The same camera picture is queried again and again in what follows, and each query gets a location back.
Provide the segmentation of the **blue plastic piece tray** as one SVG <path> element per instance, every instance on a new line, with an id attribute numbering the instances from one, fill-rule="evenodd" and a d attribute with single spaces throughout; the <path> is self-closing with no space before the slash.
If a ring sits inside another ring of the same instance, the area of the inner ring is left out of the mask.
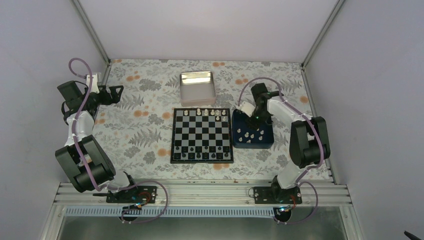
<path id="1" fill-rule="evenodd" d="M 257 129 L 248 126 L 248 115 L 236 109 L 231 116 L 232 143 L 238 149 L 270 149 L 274 144 L 273 121 L 269 117 Z"/>

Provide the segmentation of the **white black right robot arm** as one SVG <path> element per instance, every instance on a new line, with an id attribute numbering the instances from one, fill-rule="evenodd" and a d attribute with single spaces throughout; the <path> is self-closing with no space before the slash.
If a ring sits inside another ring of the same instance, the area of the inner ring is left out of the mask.
<path id="1" fill-rule="evenodd" d="M 302 113 L 285 100 L 280 91 L 268 91 L 264 83 L 255 84 L 251 93 L 255 107 L 248 114 L 248 127 L 257 129 L 272 116 L 290 124 L 291 161 L 274 177 L 270 187 L 272 200 L 282 204 L 296 195 L 294 189 L 301 186 L 306 173 L 320 167 L 330 156 L 326 121 L 323 117 Z"/>

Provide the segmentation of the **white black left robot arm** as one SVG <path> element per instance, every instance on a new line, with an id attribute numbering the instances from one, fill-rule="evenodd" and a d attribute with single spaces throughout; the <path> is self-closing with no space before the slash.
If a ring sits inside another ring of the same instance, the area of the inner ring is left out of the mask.
<path id="1" fill-rule="evenodd" d="M 64 98 L 61 111 L 68 125 L 68 138 L 64 147 L 55 151 L 55 158 L 78 192 L 108 189 L 119 192 L 124 201 L 134 202 L 140 191 L 133 185 L 134 179 L 124 171 L 116 171 L 93 135 L 98 107 L 117 104 L 124 86 L 100 85 L 98 92 L 86 97 L 77 84 L 68 81 L 57 88 Z"/>

